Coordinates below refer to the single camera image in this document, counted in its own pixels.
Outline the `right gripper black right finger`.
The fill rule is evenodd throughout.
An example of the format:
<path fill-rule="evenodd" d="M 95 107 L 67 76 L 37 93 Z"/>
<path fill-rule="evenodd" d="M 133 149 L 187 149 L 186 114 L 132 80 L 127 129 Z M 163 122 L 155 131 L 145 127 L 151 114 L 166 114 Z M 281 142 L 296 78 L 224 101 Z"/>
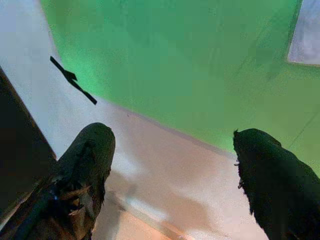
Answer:
<path fill-rule="evenodd" d="M 320 238 L 320 179 L 270 134 L 235 130 L 239 184 L 269 240 Z"/>

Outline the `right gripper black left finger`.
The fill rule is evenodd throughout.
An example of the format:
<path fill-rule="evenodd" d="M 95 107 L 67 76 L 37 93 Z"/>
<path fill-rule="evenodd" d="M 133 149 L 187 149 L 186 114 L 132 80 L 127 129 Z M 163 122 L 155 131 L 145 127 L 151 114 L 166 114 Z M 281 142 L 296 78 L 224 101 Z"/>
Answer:
<path fill-rule="evenodd" d="M 2 240 L 90 240 L 105 200 L 116 138 L 84 127 L 0 231 Z"/>

